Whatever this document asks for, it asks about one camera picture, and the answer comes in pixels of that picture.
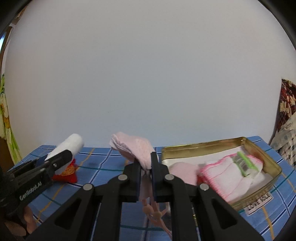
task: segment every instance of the label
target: label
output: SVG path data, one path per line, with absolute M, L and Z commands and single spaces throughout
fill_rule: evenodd
M 259 208 L 263 207 L 266 203 L 271 201 L 273 199 L 273 196 L 270 192 L 264 194 L 261 198 L 259 198 L 257 201 L 251 203 L 247 207 L 244 208 L 247 216 L 253 214 L 256 212 Z
M 21 195 L 20 200 L 21 201 L 24 200 L 25 198 L 27 198 L 30 194 L 32 194 L 34 191 L 36 191 L 41 186 L 42 186 L 42 183 L 38 182 L 33 187 L 31 187 L 29 190 L 27 190 L 23 195 Z

